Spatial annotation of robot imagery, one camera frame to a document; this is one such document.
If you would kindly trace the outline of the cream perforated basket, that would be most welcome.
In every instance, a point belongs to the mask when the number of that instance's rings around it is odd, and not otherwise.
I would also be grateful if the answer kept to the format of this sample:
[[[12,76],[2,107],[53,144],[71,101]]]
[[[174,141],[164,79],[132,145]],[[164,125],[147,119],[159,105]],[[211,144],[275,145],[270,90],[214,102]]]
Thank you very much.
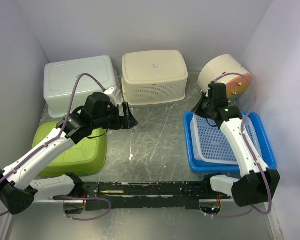
[[[149,50],[122,57],[122,94],[131,106],[184,100],[188,69],[178,50]]]

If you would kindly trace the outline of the green plastic tub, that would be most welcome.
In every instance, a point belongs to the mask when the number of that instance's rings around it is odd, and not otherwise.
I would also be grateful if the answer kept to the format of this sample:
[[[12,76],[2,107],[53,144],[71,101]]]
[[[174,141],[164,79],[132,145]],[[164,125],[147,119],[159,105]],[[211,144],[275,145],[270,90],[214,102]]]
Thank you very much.
[[[107,131],[99,128],[92,132],[90,138],[84,138],[78,144],[63,152],[38,175],[57,177],[66,173],[87,175],[102,169],[107,155]]]

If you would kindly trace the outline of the white translucent plastic bin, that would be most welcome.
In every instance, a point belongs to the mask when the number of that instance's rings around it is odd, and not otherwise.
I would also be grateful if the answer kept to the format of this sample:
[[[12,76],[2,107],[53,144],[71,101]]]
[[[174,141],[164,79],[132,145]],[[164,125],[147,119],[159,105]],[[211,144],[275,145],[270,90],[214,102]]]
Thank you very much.
[[[108,55],[49,63],[44,68],[43,96],[53,119],[67,114],[77,77],[87,73],[105,88],[119,86],[117,71]]]

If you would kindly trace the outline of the blue plastic tub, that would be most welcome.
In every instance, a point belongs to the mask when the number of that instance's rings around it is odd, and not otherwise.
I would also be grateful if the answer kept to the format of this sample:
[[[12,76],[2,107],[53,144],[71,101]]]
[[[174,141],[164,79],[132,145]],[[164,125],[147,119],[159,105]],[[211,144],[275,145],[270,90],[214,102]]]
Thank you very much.
[[[234,172],[238,173],[240,171],[239,166],[218,166],[216,164],[208,164],[200,160],[196,160],[193,152],[193,142],[191,140],[191,127],[190,123],[194,114],[191,111],[187,111],[183,115],[183,127],[185,133],[185,142],[186,142],[186,151],[188,157],[188,164],[191,170],[195,173],[226,173]],[[268,140],[265,128],[261,121],[259,115],[255,112],[251,112],[248,116],[248,119],[251,120],[252,126],[254,127],[259,146],[259,153],[263,158],[264,162],[268,165],[271,170],[276,169],[277,163],[271,148],[271,144]]]

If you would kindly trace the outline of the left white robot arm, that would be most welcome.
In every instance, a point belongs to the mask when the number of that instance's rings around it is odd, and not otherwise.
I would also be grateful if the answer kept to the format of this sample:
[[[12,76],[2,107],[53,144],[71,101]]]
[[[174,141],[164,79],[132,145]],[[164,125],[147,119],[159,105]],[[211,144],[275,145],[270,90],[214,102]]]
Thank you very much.
[[[35,180],[35,177],[62,153],[92,135],[96,129],[129,130],[138,125],[129,104],[119,106],[101,92],[87,97],[85,105],[66,115],[45,140],[13,164],[0,169],[0,200],[8,213],[17,215],[33,202],[49,197],[79,199],[83,196],[82,180],[74,173],[56,178]]]

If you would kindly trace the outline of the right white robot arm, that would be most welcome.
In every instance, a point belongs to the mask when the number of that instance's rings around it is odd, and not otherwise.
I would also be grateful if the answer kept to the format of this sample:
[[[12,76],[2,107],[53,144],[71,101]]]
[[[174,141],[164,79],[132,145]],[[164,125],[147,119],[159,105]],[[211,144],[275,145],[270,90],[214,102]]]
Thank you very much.
[[[237,160],[240,179],[226,175],[208,177],[202,186],[202,193],[213,199],[219,193],[231,196],[239,207],[268,203],[272,200],[280,181],[277,170],[271,170],[253,145],[245,131],[246,115],[239,108],[230,105],[224,83],[211,82],[207,94],[203,94],[192,112],[206,120],[215,122],[226,137]]]

